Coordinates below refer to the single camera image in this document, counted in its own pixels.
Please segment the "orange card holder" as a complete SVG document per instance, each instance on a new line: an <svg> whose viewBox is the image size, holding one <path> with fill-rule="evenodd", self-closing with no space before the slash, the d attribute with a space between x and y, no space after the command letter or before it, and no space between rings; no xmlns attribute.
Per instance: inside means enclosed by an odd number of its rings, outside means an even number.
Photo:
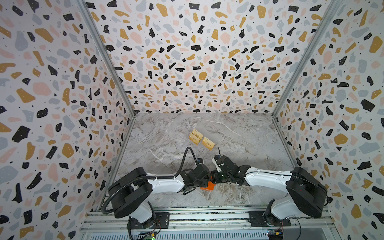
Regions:
<svg viewBox="0 0 384 240"><path fill-rule="evenodd" d="M211 181L208 181L208 184L206 187L200 187L201 190L212 192L215 188L216 184L212 183Z"/></svg>

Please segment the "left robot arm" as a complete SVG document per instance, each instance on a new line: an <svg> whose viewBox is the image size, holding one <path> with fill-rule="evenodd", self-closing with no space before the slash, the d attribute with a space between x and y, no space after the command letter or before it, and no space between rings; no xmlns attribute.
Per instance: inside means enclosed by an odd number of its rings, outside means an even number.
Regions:
<svg viewBox="0 0 384 240"><path fill-rule="evenodd" d="M155 218L149 196L159 193L187 195L197 188L206 188L212 182L208 167L198 162L194 169L179 170L173 175L154 175L136 168L109 188L109 197L102 213L113 213L116 219L131 217L144 224Z"/></svg>

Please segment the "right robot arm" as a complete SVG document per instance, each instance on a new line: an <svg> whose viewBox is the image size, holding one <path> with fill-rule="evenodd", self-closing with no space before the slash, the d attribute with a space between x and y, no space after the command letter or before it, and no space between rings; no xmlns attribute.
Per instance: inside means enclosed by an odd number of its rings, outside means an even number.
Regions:
<svg viewBox="0 0 384 240"><path fill-rule="evenodd" d="M327 189L301 167L291 171L261 170L248 165L238 166L226 156L212 159L216 167L211 172L214 184L231 183L239 186L261 186L284 192L282 199L273 199L262 213L259 223L280 227L283 220L297 214L318 219L322 217Z"/></svg>

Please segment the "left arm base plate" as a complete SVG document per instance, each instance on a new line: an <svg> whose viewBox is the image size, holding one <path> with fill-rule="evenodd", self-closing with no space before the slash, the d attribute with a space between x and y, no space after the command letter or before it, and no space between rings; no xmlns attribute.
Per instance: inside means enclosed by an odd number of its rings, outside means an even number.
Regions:
<svg viewBox="0 0 384 240"><path fill-rule="evenodd" d="M170 213L169 212L155 212L154 215L141 224L143 229L149 228L159 228L159 229L168 229L170 223Z"/></svg>

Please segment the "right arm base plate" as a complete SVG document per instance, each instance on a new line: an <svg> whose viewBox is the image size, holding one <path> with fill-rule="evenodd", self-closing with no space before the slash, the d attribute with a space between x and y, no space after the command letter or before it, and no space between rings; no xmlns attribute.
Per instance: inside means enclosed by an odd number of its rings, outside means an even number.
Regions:
<svg viewBox="0 0 384 240"><path fill-rule="evenodd" d="M285 218L279 220L272 214L265 215L263 211L249 211L248 222L252 227L290 227L291 222Z"/></svg>

